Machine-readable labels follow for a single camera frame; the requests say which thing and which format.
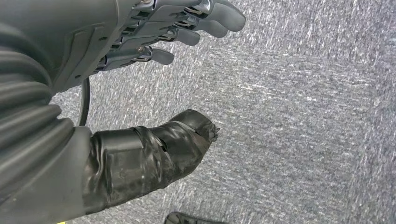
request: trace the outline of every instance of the metal screw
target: metal screw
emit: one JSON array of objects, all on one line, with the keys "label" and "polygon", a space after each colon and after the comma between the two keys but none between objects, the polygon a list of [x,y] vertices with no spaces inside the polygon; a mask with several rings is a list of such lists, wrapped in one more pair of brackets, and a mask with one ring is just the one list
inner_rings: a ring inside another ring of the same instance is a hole
[{"label": "metal screw", "polygon": [[139,47],[139,48],[137,49],[137,52],[143,53],[143,52],[144,52],[144,47]]}]

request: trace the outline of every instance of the black cable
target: black cable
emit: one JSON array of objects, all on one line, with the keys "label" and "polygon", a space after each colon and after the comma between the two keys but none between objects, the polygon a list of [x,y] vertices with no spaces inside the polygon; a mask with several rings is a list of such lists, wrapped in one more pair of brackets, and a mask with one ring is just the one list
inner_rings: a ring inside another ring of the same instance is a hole
[{"label": "black cable", "polygon": [[89,78],[84,79],[81,84],[81,104],[80,104],[80,117],[78,118],[77,125],[85,126],[88,118],[89,102],[91,98],[91,87],[89,85]]}]

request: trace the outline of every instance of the gray carpet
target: gray carpet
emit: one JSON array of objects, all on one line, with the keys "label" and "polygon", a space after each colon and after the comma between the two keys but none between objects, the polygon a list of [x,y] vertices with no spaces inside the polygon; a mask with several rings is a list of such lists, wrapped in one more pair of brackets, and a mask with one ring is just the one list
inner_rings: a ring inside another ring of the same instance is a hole
[{"label": "gray carpet", "polygon": [[[198,169],[76,224],[396,223],[394,0],[231,0],[240,33],[160,45],[170,66],[92,77],[92,131],[156,126],[191,108],[221,127]],[[78,116],[79,88],[57,95]]]}]

